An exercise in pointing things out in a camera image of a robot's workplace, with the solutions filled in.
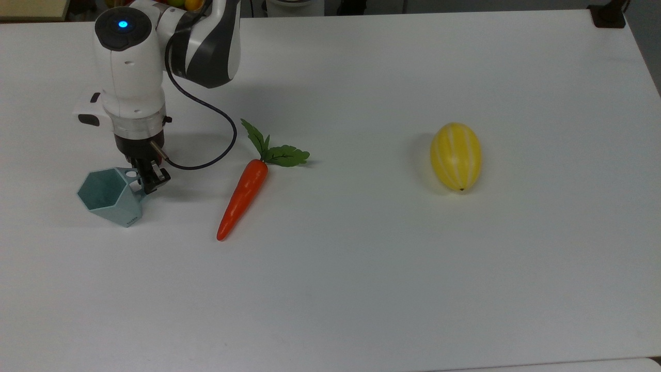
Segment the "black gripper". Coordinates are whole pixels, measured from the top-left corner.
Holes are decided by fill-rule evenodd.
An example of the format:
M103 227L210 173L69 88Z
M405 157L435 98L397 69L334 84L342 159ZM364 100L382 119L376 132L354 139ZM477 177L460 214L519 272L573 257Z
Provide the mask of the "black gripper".
M128 139L114 134L114 141L118 150L126 157L132 167L139 174L139 181L147 195L153 193L158 187L170 181L171 176L158 161L163 157L151 146L155 142L159 147L165 143L164 130L161 129L156 135L145 139Z

